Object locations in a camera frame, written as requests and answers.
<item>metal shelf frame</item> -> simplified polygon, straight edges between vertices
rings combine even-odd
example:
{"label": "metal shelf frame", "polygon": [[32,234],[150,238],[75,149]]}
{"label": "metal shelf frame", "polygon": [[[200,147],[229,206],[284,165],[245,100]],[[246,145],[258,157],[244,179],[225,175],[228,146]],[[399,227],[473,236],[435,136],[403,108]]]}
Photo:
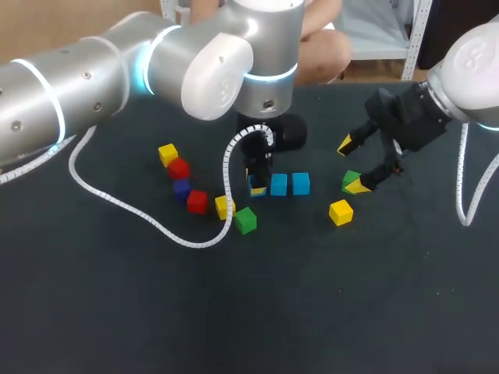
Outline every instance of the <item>metal shelf frame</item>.
{"label": "metal shelf frame", "polygon": [[[394,7],[401,0],[348,0],[334,22],[352,39],[354,60],[405,60],[402,80],[414,75],[433,0],[412,0],[410,38]],[[178,0],[160,0],[163,17],[175,22]]]}

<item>dark tabletop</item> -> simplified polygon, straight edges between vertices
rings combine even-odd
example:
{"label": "dark tabletop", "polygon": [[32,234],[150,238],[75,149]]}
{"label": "dark tabletop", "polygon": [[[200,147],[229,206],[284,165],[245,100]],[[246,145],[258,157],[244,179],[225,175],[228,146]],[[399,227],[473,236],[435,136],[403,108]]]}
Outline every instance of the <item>dark tabletop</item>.
{"label": "dark tabletop", "polygon": [[[398,92],[405,84],[388,88]],[[138,217],[82,190],[71,149],[0,188],[1,373],[461,373],[499,371],[499,200],[493,178],[472,227],[455,213],[461,129],[405,160],[402,178],[375,193],[341,192],[348,169],[380,161],[374,136],[357,153],[336,149],[363,124],[374,85],[297,90],[292,112],[309,123],[303,150],[274,172],[307,171],[311,196],[247,196],[232,160],[238,208],[257,231],[232,228],[212,250],[173,244]],[[221,222],[175,202],[157,148],[174,143],[193,184],[223,194],[221,159],[235,114],[199,122],[170,104],[132,104],[81,153],[90,184],[145,210],[190,240]],[[472,127],[465,206],[499,150]],[[351,224],[329,205],[347,199]]]}

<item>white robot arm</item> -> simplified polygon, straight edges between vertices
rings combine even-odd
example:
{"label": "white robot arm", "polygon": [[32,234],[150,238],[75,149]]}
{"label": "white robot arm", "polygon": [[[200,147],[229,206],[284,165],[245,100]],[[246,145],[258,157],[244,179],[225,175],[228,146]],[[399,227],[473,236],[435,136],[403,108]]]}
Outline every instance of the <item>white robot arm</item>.
{"label": "white robot arm", "polygon": [[427,81],[398,96],[379,89],[366,102],[369,120],[353,129],[338,148],[346,156],[380,130],[384,161],[360,176],[356,191],[373,191],[390,175],[401,174],[400,158],[444,134],[453,119],[499,130],[498,83],[499,16],[457,40],[429,71]]}
{"label": "white robot arm", "polygon": [[499,16],[456,41],[428,89],[449,117],[499,130]]}
{"label": "white robot arm", "polygon": [[303,0],[233,0],[181,28],[134,13],[104,34],[0,65],[0,167],[49,148],[143,95],[211,121],[234,104],[266,119],[291,105]]}

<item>blue cube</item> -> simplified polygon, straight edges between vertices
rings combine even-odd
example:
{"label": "blue cube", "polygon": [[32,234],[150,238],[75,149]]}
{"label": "blue cube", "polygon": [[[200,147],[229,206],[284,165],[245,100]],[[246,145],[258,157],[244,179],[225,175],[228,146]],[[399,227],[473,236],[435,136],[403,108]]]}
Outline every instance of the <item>blue cube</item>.
{"label": "blue cube", "polygon": [[189,198],[191,191],[191,186],[189,179],[181,179],[179,181],[173,182],[173,191],[175,192],[175,197],[181,203],[185,203]]}
{"label": "blue cube", "polygon": [[288,176],[286,174],[273,174],[271,181],[272,196],[286,196],[288,193]]}
{"label": "blue cube", "polygon": [[309,173],[293,173],[293,195],[304,196],[310,194]]}

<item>person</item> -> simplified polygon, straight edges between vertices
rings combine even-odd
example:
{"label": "person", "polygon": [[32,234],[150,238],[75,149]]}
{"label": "person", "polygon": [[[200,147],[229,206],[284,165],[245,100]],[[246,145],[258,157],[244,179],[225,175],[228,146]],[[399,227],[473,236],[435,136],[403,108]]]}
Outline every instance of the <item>person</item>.
{"label": "person", "polygon": [[[331,27],[342,0],[305,0],[305,3],[295,84],[329,83],[343,73],[352,56],[349,38]],[[210,18],[219,5],[219,0],[191,0],[190,22]]]}

